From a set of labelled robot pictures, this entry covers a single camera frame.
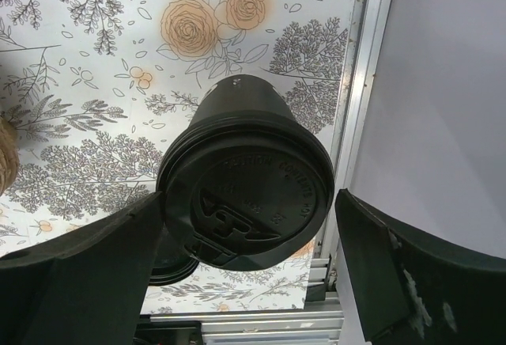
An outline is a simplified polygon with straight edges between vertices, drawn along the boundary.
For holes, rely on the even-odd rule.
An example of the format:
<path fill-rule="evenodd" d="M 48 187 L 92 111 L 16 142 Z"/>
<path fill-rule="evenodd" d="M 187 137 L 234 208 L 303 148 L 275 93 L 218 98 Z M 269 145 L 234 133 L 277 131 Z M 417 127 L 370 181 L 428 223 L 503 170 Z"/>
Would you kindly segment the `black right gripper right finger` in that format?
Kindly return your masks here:
<path fill-rule="evenodd" d="M 346 189 L 335 213 L 365 341 L 505 342 L 504 259 L 410 226 Z"/>

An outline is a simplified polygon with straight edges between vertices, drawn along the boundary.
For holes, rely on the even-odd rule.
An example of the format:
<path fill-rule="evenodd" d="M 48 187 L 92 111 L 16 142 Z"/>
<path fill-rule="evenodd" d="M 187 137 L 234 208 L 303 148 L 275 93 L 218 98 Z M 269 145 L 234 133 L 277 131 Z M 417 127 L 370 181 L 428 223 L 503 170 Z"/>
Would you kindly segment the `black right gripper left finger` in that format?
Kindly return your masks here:
<path fill-rule="evenodd" d="M 161 194 L 1 258 L 3 344 L 131 344 L 162 232 Z"/>

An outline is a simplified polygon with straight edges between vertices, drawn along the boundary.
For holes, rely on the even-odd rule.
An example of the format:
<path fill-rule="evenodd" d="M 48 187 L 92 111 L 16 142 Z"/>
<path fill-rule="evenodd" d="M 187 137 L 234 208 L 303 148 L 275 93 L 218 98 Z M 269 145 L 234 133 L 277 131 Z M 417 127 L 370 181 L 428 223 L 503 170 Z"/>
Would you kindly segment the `black plastic cup lid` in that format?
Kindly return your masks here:
<path fill-rule="evenodd" d="M 181 251 L 228 271 L 273 267 L 319 231 L 334 196 L 321 142 L 294 119 L 240 112 L 194 121 L 168 148 L 157 190 Z"/>

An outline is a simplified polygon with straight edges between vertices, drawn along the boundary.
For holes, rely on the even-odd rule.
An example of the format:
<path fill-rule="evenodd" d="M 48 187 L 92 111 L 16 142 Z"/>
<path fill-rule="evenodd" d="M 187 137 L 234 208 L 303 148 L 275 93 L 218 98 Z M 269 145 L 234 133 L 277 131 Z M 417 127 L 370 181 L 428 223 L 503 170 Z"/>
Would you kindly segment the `black paper coffee cup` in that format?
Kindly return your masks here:
<path fill-rule="evenodd" d="M 269 82 L 239 74 L 226 77 L 210 88 L 188 130 L 191 133 L 216 134 L 296 125 L 288 105 Z"/>

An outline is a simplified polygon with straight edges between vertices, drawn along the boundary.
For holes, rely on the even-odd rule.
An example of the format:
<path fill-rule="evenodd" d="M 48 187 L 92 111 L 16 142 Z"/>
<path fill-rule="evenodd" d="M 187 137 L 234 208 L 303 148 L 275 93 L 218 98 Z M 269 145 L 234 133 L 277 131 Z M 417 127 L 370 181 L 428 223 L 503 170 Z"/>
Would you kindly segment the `brown pulp cup carrier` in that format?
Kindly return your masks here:
<path fill-rule="evenodd" d="M 3 195 L 16 180 L 20 166 L 17 132 L 4 118 L 1 118 L 0 162 L 0 194 Z"/>

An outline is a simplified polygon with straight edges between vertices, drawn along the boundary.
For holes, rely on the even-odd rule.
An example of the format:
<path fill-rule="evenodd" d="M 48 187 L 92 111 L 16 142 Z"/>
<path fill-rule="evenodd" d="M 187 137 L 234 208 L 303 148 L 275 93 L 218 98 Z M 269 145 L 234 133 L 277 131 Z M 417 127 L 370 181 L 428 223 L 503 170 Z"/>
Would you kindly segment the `floral patterned table mat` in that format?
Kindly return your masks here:
<path fill-rule="evenodd" d="M 210 86 L 253 74 L 336 147 L 360 0 L 1 0 L 1 115 L 21 167 L 1 252 L 150 193 Z"/>

